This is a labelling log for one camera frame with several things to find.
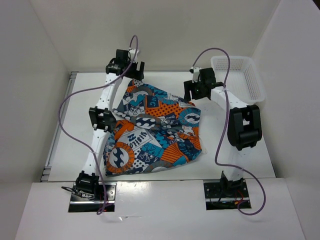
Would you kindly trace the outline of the colourful patterned shorts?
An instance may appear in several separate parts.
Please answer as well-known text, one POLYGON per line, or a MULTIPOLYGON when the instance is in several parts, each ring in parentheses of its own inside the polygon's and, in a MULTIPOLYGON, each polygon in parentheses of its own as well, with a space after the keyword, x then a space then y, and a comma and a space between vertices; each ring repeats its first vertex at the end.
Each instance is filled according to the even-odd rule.
POLYGON ((120 120, 104 147, 108 177, 179 167, 202 152, 201 110, 177 95, 132 79, 113 113, 120 120))

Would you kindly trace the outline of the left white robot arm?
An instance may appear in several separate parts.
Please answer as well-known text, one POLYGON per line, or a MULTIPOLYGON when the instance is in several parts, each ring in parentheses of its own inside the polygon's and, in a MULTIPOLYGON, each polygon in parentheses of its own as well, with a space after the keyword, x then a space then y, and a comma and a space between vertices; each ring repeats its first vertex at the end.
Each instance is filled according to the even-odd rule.
POLYGON ((141 63, 138 67, 139 53, 140 51, 136 48, 116 51, 115 58, 105 67, 105 86, 102 88, 100 98, 97 104, 88 110, 93 138, 87 160, 73 187, 74 193, 82 198, 94 200, 101 195, 99 180, 103 177, 99 175, 98 169, 101 164, 100 155, 116 124, 112 113, 114 98, 124 77, 133 77, 138 80, 144 78, 145 64, 141 63))

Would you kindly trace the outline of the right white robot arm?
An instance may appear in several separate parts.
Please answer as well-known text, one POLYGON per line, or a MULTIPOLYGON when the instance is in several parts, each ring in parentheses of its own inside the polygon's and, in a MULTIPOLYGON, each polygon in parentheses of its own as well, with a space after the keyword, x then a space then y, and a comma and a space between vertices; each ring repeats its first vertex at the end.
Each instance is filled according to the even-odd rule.
POLYGON ((185 81, 184 99, 208 98, 226 113, 223 138, 230 144, 229 157, 219 165, 223 167, 219 191, 230 197, 244 187, 245 161, 252 149, 262 139, 260 109, 249 105, 228 91, 226 84, 216 80, 213 68, 191 67, 192 79, 185 81))

